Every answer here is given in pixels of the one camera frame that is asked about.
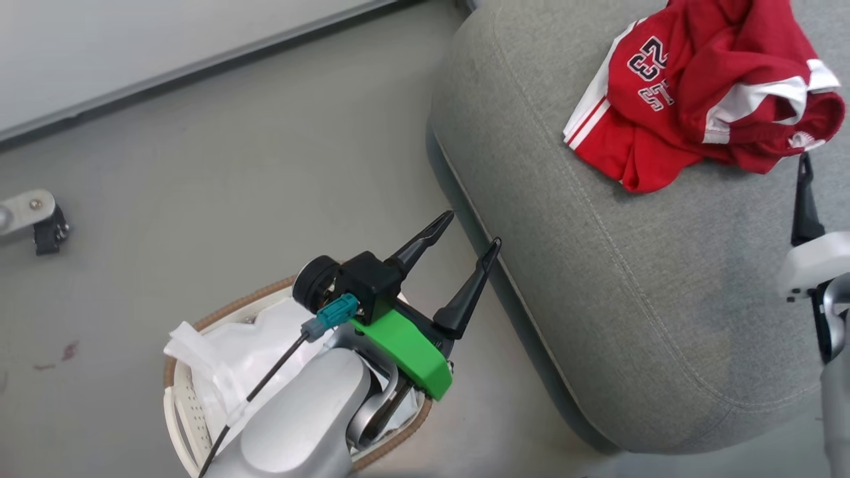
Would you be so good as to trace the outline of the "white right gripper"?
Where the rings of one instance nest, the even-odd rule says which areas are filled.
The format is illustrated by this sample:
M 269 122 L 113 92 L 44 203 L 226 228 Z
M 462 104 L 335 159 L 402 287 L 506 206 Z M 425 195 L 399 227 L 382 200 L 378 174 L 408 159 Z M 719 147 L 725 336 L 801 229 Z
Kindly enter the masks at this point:
M 792 249 L 778 272 L 777 292 L 781 297 L 801 297 L 825 284 L 827 303 L 848 303 L 849 232 L 825 232 L 811 184 L 813 169 L 805 152 L 796 170 Z

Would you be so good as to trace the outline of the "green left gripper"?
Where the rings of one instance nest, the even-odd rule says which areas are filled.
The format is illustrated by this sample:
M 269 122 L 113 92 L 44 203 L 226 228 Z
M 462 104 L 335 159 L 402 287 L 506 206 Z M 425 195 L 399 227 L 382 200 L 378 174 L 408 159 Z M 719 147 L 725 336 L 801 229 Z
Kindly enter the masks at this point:
M 455 212 L 446 210 L 417 233 L 386 264 L 407 276 L 452 223 Z M 500 254 L 502 241 L 495 237 L 475 270 L 458 293 L 433 319 L 425 317 L 399 297 L 368 299 L 358 306 L 353 326 L 382 351 L 407 378 L 433 400 L 442 400 L 453 383 L 449 355 L 454 341 L 464 336 L 477 302 Z

